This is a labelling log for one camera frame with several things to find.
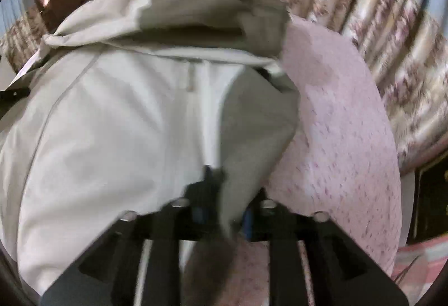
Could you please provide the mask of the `white grey jacket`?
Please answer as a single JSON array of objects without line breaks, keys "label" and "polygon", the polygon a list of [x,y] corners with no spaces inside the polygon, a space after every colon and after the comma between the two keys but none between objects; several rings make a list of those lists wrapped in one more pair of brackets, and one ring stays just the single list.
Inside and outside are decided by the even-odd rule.
[{"label": "white grey jacket", "polygon": [[36,305],[125,211],[224,173],[227,236],[291,142],[280,0],[90,0],[1,93],[1,303]]}]

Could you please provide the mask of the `floral curtain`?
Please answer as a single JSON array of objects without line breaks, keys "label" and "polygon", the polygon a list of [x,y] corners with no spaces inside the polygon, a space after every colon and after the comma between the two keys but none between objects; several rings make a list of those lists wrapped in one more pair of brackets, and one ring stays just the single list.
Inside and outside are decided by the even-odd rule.
[{"label": "floral curtain", "polygon": [[447,132],[447,0],[283,0],[338,32],[368,65],[399,167],[418,167]]}]

